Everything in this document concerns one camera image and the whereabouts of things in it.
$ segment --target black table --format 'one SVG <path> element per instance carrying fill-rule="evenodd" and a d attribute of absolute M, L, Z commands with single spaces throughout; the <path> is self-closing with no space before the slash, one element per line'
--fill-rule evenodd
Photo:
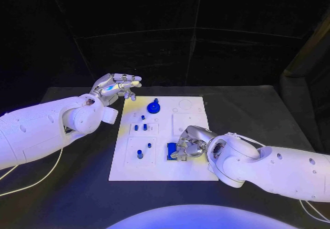
<path fill-rule="evenodd" d="M 89 88 L 49 88 L 41 102 L 79 96 Z M 136 95 L 203 96 L 210 130 L 236 132 L 269 146 L 312 151 L 311 145 L 271 86 L 141 87 Z M 232 188 L 220 181 L 108 181 L 124 99 L 113 125 L 63 149 L 46 180 L 0 197 L 0 228 L 105 228 L 128 216 L 181 204 L 220 205 L 259 213 L 299 228 L 325 228 L 295 199 L 265 192 L 252 183 Z M 17 167 L 0 181 L 0 192 L 34 183 L 49 172 L 59 153 Z"/>

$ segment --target small blue part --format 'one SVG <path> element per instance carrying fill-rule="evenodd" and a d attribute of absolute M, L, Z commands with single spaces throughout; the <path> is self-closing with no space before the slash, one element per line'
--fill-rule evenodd
<path fill-rule="evenodd" d="M 138 158 L 138 159 L 142 158 L 142 151 L 141 151 L 141 150 L 136 151 L 136 158 Z"/>
<path fill-rule="evenodd" d="M 160 104 L 158 104 L 158 99 L 155 98 L 152 103 L 148 104 L 147 106 L 147 111 L 151 114 L 155 114 L 160 112 Z"/>
<path fill-rule="evenodd" d="M 177 161 L 177 158 L 171 158 L 170 155 L 177 150 L 177 144 L 175 143 L 167 143 L 167 161 Z"/>

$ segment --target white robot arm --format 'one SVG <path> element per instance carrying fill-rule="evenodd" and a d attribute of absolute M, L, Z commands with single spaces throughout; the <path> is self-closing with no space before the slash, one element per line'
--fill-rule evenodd
<path fill-rule="evenodd" d="M 171 157 L 206 153 L 209 170 L 229 186 L 239 188 L 247 180 L 266 192 L 330 202 L 330 156 L 272 146 L 256 149 L 240 138 L 245 137 L 232 133 L 217 136 L 210 130 L 188 126 Z"/>
<path fill-rule="evenodd" d="M 141 77 L 106 74 L 89 94 L 23 108 L 0 117 L 0 169 L 34 161 L 92 133 L 100 121 L 113 124 L 118 111 L 109 107 L 118 96 L 135 100 L 131 87 Z"/>

